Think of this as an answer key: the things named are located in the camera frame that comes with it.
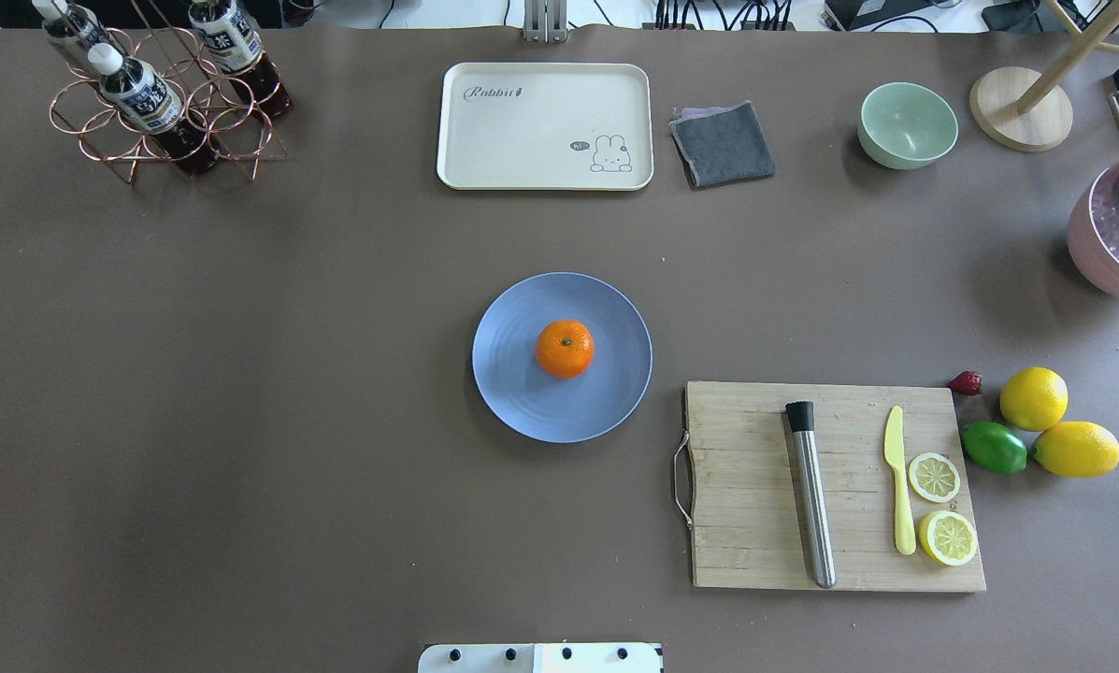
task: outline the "round wooden base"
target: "round wooden base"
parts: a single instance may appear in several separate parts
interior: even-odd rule
[[[1054,86],[1033,110],[1021,114],[1016,102],[1042,76],[1028,68],[998,68],[979,77],[970,88],[970,114],[984,133],[1021,152],[1043,152],[1071,135],[1075,112],[1065,91]]]

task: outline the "copper wire rack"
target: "copper wire rack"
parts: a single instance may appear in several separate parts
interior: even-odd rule
[[[276,91],[269,93],[269,97],[256,99],[251,86],[239,80],[251,68],[227,76],[203,56],[205,47],[195,31],[173,26],[154,0],[148,3],[164,26],[153,26],[139,1],[129,1],[144,21],[143,37],[137,43],[113,27],[107,27],[107,32],[128,55],[143,56],[159,76],[173,85],[173,94],[181,97],[189,123],[203,132],[203,144],[181,157],[168,156],[148,133],[131,127],[117,108],[102,99],[94,77],[72,67],[68,69],[76,81],[58,91],[48,105],[48,120],[56,131],[75,139],[82,155],[111,169],[124,184],[135,184],[141,165],[175,165],[192,157],[211,137],[218,141],[218,161],[233,162],[248,183],[255,183],[261,162],[286,158],[285,144],[276,135],[272,118],[261,110],[261,104],[276,95]],[[251,67],[258,63],[256,59]],[[173,170],[195,179],[176,167]]]

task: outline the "cutting board handle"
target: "cutting board handle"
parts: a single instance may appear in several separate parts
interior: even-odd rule
[[[684,503],[679,502],[679,455],[684,452],[684,449],[688,448],[688,431],[684,430],[684,437],[679,440],[679,447],[675,448],[675,456],[671,456],[671,497],[675,498],[675,506],[679,507],[679,514],[684,515],[684,523],[688,525],[688,531],[692,530],[692,515],[688,514],[687,508],[684,508]],[[688,468],[692,468],[692,456],[688,455]]]

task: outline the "cutting board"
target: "cutting board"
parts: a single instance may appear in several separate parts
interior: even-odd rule
[[[784,404],[815,404],[816,446],[826,490],[838,582],[828,591],[986,591],[981,551],[949,568],[923,550],[904,555],[892,532],[894,486],[883,462],[883,426],[904,409],[905,459],[927,451],[957,466],[951,502],[912,493],[913,523],[937,508],[978,531],[948,387],[810,386],[693,381],[685,389],[692,460],[692,580],[696,587],[811,589]]]

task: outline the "gray cloth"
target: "gray cloth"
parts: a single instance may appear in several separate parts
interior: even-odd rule
[[[688,108],[669,127],[687,161],[693,186],[713,187],[736,179],[768,178],[775,172],[775,161],[750,101],[733,108]]]

